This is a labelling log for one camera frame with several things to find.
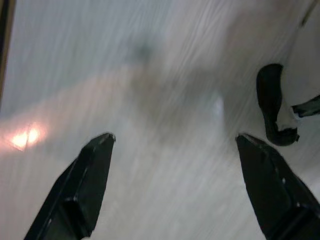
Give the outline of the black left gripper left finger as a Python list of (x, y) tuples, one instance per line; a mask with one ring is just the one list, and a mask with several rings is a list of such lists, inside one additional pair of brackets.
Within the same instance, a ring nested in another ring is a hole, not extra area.
[(84, 240), (94, 231), (116, 137), (90, 140), (53, 184), (24, 240)]

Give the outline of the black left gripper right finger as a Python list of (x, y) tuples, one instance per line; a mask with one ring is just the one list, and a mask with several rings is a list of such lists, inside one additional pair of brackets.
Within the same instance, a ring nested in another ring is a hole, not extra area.
[(246, 133), (236, 137), (243, 179), (266, 240), (320, 240), (320, 202), (280, 153)]

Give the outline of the brown wooden board edge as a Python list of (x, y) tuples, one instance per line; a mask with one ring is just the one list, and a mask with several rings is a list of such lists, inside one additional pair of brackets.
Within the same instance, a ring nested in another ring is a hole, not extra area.
[(0, 0), (0, 104), (5, 84), (5, 72), (16, 1), (17, 0)]

